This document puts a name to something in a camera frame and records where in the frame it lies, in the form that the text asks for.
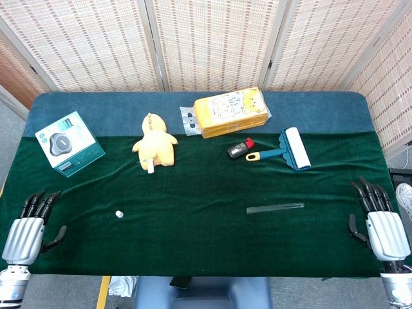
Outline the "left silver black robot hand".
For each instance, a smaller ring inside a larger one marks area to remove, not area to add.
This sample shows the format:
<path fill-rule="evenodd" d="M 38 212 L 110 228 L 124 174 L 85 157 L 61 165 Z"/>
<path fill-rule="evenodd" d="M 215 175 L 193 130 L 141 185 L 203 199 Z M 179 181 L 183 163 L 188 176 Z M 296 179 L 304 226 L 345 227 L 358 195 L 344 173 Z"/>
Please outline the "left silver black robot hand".
<path fill-rule="evenodd" d="M 59 229 L 54 240 L 48 243 L 43 240 L 53 205 L 62 192 L 53 192 L 47 197 L 44 197 L 44 194 L 45 192 L 41 191 L 27 198 L 20 215 L 13 221 L 2 253 L 2 259 L 8 265 L 31 265 L 38 255 L 62 243 L 67 231 L 65 225 Z"/>

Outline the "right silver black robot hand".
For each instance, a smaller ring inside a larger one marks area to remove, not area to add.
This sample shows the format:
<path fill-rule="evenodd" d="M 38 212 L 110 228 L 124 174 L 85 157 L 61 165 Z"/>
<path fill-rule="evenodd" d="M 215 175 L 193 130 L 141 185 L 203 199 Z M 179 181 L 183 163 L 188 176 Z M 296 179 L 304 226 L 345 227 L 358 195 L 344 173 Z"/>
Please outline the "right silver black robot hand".
<path fill-rule="evenodd" d="M 388 193 L 362 177 L 359 181 L 351 181 L 351 186 L 356 192 L 368 234 L 359 232 L 356 217 L 351 213 L 348 217 L 350 236 L 370 249 L 379 261 L 404 261 L 411 255 L 411 248 L 403 222 Z"/>

